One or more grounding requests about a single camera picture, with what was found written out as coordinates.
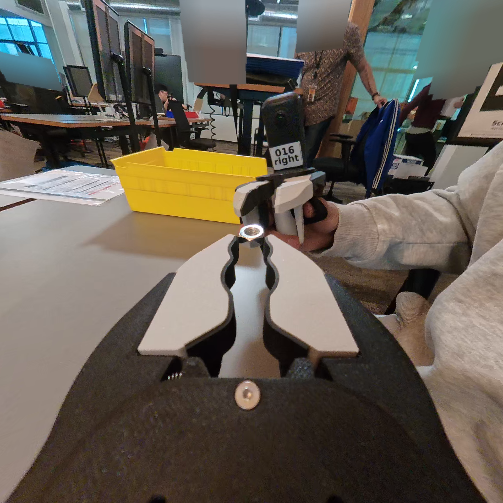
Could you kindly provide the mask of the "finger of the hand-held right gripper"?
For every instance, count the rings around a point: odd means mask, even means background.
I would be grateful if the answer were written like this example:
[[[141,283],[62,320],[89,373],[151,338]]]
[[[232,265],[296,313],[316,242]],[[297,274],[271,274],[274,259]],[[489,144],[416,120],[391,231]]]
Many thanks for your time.
[[[274,213],[280,214],[302,207],[313,198],[314,189],[310,177],[294,177],[283,181],[274,194]]]
[[[271,182],[249,182],[239,185],[233,198],[234,212],[243,225],[258,224],[268,229],[271,198]]]

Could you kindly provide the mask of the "silver hex nut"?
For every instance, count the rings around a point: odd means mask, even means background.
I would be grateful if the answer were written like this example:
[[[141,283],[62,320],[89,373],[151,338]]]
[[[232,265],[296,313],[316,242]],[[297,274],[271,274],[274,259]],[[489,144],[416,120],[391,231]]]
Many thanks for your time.
[[[250,248],[262,247],[264,237],[264,228],[257,223],[243,225],[237,236],[239,244],[245,244]]]

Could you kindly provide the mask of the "yellow plastic bin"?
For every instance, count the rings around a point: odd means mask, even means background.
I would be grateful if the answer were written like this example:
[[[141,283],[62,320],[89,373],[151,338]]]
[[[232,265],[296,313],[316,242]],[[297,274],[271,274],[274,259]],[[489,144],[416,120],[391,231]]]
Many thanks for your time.
[[[267,174],[263,157],[162,147],[112,159],[132,211],[238,224],[236,188]]]

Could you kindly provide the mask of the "person's right forearm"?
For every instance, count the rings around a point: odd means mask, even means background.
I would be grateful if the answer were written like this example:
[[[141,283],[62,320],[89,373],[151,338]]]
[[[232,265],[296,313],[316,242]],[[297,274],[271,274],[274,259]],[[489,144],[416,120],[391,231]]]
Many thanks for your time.
[[[336,207],[327,256],[369,269],[452,274],[479,263],[502,275],[502,143],[463,170],[456,186]]]

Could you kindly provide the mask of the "person's right hand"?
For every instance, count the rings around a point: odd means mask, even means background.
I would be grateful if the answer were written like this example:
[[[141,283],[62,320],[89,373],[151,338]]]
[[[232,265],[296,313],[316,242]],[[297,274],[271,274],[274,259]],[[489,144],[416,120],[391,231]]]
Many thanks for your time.
[[[274,226],[267,230],[266,235],[276,236],[303,253],[331,248],[339,224],[338,207],[331,202],[325,201],[323,198],[313,198],[303,205],[303,214],[307,219],[323,215],[323,212],[319,211],[321,204],[325,207],[326,218],[304,226],[304,241],[302,243],[298,236],[281,234]]]

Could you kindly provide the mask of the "black office chair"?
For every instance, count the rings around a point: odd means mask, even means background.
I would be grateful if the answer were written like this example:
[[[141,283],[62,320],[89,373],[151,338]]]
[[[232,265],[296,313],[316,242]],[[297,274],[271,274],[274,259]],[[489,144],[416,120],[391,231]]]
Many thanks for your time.
[[[201,132],[208,128],[199,123],[189,123],[183,105],[179,101],[168,100],[167,103],[176,122],[177,138],[180,147],[199,151],[214,150],[216,148],[214,140],[201,137]]]
[[[357,140],[350,135],[331,133],[330,141],[341,145],[341,157],[322,157],[313,161],[313,167],[325,173],[325,180],[330,182],[330,189],[323,198],[327,201],[342,204],[342,200],[333,194],[335,183],[350,182],[356,185],[364,185],[367,182],[364,150],[368,133],[362,139]]]

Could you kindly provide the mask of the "stack of blue mats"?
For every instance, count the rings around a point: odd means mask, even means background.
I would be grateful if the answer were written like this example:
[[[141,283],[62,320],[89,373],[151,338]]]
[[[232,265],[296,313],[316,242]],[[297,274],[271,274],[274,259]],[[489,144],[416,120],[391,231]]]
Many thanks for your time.
[[[303,67],[303,60],[247,53],[246,83],[286,86],[298,81]]]

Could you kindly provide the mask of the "blue striped jacket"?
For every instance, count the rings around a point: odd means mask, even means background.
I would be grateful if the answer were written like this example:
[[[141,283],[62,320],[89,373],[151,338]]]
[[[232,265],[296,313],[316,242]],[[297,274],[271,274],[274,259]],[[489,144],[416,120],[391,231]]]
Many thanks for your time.
[[[400,103],[397,98],[375,108],[363,123],[349,157],[350,181],[362,185],[366,198],[378,195],[391,168]]]

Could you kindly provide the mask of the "black flat monitor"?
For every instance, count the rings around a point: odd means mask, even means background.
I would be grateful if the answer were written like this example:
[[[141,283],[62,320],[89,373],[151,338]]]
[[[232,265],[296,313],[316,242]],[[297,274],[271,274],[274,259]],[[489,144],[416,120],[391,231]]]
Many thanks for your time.
[[[170,94],[184,103],[182,62],[179,55],[156,54],[154,57],[154,89],[165,86]]]

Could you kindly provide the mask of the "wooden pillar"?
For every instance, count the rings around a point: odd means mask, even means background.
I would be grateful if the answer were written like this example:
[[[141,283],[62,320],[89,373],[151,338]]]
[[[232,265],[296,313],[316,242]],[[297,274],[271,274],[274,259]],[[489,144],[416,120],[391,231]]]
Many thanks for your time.
[[[358,26],[361,41],[363,43],[366,40],[370,18],[374,9],[374,3],[374,1],[352,1],[351,8],[349,10],[349,22]],[[328,157],[332,155],[333,146],[332,143],[330,143],[330,134],[337,133],[340,129],[358,72],[359,71],[355,68],[355,66],[349,62],[347,63],[343,73],[336,113],[324,135],[317,157]]]

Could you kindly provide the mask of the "laminated instruction sheet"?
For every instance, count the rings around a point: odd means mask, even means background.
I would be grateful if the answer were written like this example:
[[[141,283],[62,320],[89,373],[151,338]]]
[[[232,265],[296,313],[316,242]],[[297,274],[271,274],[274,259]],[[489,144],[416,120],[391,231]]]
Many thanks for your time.
[[[100,206],[123,194],[119,177],[111,173],[58,169],[1,182],[2,196],[89,206]]]

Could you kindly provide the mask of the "long wooden-edged table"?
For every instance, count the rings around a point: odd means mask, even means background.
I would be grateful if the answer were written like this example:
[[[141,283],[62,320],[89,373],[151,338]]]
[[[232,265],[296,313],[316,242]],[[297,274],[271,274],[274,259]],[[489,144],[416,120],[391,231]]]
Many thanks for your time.
[[[1,120],[17,124],[36,136],[45,153],[46,168],[59,168],[60,157],[56,142],[62,138],[104,140],[117,137],[122,155],[140,151],[139,134],[154,127],[152,119],[116,120],[93,115],[1,114]]]

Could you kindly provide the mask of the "white marker sign board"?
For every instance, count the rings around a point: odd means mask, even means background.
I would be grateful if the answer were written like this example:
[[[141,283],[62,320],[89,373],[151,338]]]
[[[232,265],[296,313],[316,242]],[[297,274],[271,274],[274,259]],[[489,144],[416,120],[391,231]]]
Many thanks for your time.
[[[491,66],[464,120],[461,138],[502,140],[502,63]]]

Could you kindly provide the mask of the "small framed monitor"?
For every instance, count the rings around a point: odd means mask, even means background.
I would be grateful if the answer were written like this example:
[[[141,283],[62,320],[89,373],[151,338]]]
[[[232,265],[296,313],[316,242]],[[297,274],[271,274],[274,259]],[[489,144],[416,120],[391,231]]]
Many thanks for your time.
[[[67,65],[63,67],[63,70],[72,96],[87,98],[93,86],[89,68]]]

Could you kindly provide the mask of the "grey fabric panel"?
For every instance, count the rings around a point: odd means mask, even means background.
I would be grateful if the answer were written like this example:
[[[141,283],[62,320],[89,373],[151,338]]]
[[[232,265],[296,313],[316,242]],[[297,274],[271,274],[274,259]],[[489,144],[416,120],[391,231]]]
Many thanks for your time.
[[[1,182],[34,174],[39,147],[36,141],[1,130]]]

